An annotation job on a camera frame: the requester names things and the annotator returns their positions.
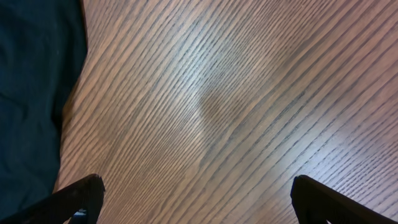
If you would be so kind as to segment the black t-shirt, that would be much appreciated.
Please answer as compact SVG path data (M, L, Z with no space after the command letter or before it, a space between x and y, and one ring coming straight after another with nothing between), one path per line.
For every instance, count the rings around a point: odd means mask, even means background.
M63 107L87 54L80 0L1 2L1 216L48 197Z

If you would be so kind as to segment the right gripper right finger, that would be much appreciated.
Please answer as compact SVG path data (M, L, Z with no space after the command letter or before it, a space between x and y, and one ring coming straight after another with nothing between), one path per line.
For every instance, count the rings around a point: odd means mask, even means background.
M307 175L294 178L290 197L300 224L397 224Z

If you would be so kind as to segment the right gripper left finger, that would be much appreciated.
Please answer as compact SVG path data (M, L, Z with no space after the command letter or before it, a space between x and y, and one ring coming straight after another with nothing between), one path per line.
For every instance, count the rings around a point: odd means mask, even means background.
M96 224L103 206L104 193L102 178L98 174L90 174L23 211L1 220L1 224Z

